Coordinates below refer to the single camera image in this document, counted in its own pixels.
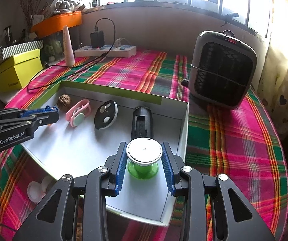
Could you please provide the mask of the pink clip holder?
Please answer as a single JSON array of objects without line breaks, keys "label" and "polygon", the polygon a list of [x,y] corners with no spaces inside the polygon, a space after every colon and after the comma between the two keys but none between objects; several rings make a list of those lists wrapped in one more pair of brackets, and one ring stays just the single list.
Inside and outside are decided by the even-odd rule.
[{"label": "pink clip holder", "polygon": [[69,111],[66,112],[65,118],[71,127],[79,126],[83,120],[90,116],[91,106],[88,99],[83,99],[76,103]]}]

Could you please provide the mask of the black round key fob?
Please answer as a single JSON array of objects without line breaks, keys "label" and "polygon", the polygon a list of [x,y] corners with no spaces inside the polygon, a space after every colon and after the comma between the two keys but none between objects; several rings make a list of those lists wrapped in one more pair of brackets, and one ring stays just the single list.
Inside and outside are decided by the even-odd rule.
[{"label": "black round key fob", "polygon": [[103,130],[110,127],[118,115],[118,106],[114,100],[109,100],[101,104],[94,116],[94,126],[96,130]]}]

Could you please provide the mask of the black rectangular battery case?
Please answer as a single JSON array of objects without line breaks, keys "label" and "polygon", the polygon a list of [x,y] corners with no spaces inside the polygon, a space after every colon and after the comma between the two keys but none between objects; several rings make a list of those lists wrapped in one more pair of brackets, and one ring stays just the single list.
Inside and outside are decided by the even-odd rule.
[{"label": "black rectangular battery case", "polygon": [[131,140],[137,138],[153,138],[153,116],[149,108],[138,106],[133,111]]}]

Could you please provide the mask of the green white suction stand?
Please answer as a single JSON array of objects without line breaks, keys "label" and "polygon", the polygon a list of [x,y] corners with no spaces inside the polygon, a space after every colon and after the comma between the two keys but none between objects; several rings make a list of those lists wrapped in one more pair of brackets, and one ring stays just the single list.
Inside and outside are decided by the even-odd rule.
[{"label": "green white suction stand", "polygon": [[128,172],[135,178],[147,180],[157,175],[162,146],[151,138],[136,138],[128,143],[126,154],[130,159]]}]

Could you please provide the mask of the blue orange knitted toy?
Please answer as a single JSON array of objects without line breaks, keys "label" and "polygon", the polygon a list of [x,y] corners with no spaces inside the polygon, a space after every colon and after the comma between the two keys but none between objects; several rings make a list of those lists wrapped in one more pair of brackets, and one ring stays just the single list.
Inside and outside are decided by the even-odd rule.
[{"label": "blue orange knitted toy", "polygon": [[45,114],[46,118],[43,121],[45,125],[54,124],[59,120],[59,110],[57,107],[46,106]]}]

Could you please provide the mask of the white green cardboard tray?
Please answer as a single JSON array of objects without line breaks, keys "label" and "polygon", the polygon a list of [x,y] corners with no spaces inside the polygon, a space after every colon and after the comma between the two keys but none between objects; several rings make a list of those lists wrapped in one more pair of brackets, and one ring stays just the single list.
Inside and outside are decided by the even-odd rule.
[{"label": "white green cardboard tray", "polygon": [[[153,114],[154,139],[159,143],[168,142],[173,154],[186,155],[187,102],[121,88],[62,81],[40,96],[32,107],[54,106],[62,94],[69,95],[73,103],[88,99],[92,114],[74,128],[61,113],[58,122],[39,127],[33,139],[23,144],[26,152],[55,179],[65,174],[84,176],[104,165],[108,156],[116,154],[121,142],[130,141],[132,114],[138,106],[148,107]],[[117,103],[117,119],[110,127],[97,130],[94,113],[108,100]],[[119,195],[106,199],[110,212],[156,226],[170,223],[174,204],[163,170],[148,180],[126,173]]]}]

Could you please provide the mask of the yellow shoe box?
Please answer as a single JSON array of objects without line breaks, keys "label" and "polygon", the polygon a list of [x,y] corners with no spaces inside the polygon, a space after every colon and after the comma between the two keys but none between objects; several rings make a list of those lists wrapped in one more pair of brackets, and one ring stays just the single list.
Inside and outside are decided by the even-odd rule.
[{"label": "yellow shoe box", "polygon": [[9,57],[0,64],[0,93],[24,88],[41,70],[39,48]]}]

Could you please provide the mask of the pink cosmetic tube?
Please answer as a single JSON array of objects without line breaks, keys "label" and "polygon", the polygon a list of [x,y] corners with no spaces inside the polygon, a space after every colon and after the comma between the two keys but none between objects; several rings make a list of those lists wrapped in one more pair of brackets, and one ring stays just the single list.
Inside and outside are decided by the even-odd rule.
[{"label": "pink cosmetic tube", "polygon": [[74,58],[71,38],[69,35],[69,29],[67,25],[63,27],[63,43],[64,43],[64,57],[65,57],[66,65],[68,67],[72,67],[75,64],[75,58]]}]

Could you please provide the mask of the striped white box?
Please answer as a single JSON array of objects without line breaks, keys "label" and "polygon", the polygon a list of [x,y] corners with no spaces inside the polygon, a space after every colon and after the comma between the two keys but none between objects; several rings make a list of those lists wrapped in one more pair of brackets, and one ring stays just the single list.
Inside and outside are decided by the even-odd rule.
[{"label": "striped white box", "polygon": [[12,45],[12,46],[3,48],[1,50],[0,56],[2,60],[5,60],[14,55],[24,53],[27,51],[37,50],[40,48],[43,48],[42,40],[30,41],[30,42],[25,42],[22,44]]}]

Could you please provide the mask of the plaid pink green tablecloth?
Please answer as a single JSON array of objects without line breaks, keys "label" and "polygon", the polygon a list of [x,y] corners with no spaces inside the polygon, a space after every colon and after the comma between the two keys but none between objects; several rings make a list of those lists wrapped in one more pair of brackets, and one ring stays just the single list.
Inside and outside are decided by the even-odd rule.
[{"label": "plaid pink green tablecloth", "polygon": [[[10,101],[10,107],[31,107],[60,80],[108,85],[188,101],[181,85],[190,66],[187,57],[140,50],[129,59],[106,58],[90,66],[77,58],[76,68],[51,67]],[[0,234],[11,240],[34,209],[26,189],[45,171],[20,146],[0,155]],[[264,105],[253,89],[241,105],[226,111],[190,102],[185,162],[201,173],[226,173],[257,209],[276,240],[288,216],[288,174],[283,148]]]}]

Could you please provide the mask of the white power strip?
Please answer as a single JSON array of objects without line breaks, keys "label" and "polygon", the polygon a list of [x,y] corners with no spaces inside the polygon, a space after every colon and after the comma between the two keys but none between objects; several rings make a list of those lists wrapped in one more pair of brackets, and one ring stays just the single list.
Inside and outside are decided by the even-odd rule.
[{"label": "white power strip", "polygon": [[122,45],[113,47],[110,50],[110,45],[105,45],[101,48],[93,48],[92,46],[84,46],[74,51],[76,57],[99,57],[106,53],[107,57],[130,58],[137,52],[136,46]]}]

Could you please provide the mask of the yellow heart pattern curtain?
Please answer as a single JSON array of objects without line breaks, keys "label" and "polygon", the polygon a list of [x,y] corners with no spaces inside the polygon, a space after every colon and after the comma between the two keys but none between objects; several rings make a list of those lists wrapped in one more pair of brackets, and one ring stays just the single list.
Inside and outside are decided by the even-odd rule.
[{"label": "yellow heart pattern curtain", "polygon": [[272,0],[269,47],[258,86],[281,139],[288,135],[288,0]]}]

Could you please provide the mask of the grey black space heater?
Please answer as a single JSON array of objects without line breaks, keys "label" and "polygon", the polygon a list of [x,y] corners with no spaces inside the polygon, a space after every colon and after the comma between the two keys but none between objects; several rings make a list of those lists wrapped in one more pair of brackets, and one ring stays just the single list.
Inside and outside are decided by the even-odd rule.
[{"label": "grey black space heater", "polygon": [[203,31],[196,39],[187,87],[195,98],[236,109],[251,85],[257,62],[255,51],[241,40]]}]

